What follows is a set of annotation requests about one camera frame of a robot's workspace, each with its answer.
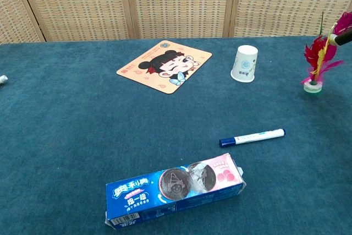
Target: mouse pad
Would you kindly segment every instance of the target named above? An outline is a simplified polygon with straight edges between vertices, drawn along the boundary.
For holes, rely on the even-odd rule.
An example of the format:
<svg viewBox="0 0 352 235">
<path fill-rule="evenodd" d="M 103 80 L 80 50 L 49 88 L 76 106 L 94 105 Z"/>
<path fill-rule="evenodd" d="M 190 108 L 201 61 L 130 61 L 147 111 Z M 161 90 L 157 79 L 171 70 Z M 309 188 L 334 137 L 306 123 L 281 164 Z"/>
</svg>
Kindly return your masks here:
<svg viewBox="0 0 352 235">
<path fill-rule="evenodd" d="M 165 40 L 116 73 L 166 94 L 172 94 L 211 56 L 209 52 Z"/>
</svg>

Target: blue marker cap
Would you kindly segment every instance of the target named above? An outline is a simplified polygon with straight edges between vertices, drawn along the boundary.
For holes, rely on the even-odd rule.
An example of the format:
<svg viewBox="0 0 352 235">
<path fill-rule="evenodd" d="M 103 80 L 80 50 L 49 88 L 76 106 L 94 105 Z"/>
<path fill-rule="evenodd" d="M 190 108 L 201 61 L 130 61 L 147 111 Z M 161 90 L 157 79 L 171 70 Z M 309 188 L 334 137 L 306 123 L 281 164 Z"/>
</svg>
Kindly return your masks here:
<svg viewBox="0 0 352 235">
<path fill-rule="evenodd" d="M 220 147 L 233 146 L 236 145 L 236 140 L 235 138 L 221 139 L 219 140 L 219 145 Z"/>
</svg>

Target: teal tablecloth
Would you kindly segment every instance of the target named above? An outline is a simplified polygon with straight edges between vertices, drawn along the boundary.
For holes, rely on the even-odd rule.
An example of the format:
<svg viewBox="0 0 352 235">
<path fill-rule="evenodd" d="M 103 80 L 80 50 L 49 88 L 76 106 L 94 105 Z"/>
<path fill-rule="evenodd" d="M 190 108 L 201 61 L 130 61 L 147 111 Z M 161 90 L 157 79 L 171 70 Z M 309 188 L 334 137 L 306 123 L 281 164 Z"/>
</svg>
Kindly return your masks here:
<svg viewBox="0 0 352 235">
<path fill-rule="evenodd" d="M 352 45 L 306 94 L 313 37 L 170 39 L 213 53 L 174 94 L 116 75 L 160 40 L 0 46 L 1 234 L 349 234 Z M 259 50 L 255 80 L 230 77 L 238 46 Z M 221 149 L 220 138 L 284 128 Z M 229 152 L 237 197 L 115 231 L 105 184 Z"/>
</svg>

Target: cardboard box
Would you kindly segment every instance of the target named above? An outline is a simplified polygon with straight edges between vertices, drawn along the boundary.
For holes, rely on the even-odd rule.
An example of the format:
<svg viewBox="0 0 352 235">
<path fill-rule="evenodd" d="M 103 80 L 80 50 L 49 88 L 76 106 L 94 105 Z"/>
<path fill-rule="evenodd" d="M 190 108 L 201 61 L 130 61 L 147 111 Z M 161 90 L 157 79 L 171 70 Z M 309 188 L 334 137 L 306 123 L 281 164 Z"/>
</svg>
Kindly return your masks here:
<svg viewBox="0 0 352 235">
<path fill-rule="evenodd" d="M 230 154 L 106 185 L 107 225 L 119 229 L 238 195 L 246 186 Z"/>
</svg>

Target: oreo cookie image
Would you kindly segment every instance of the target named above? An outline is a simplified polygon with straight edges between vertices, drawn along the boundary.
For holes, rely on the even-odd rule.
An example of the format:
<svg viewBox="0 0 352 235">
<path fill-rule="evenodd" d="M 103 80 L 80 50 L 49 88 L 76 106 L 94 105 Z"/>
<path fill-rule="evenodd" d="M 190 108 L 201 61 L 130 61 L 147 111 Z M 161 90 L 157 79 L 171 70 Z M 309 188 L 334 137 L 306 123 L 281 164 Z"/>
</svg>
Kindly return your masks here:
<svg viewBox="0 0 352 235">
<path fill-rule="evenodd" d="M 192 163 L 189 167 L 189 175 L 192 180 L 192 189 L 197 193 L 210 191 L 216 183 L 214 170 L 205 163 Z"/>
<path fill-rule="evenodd" d="M 189 175 L 181 169 L 168 169 L 159 178 L 159 190 L 169 200 L 184 199 L 190 189 Z"/>
</svg>

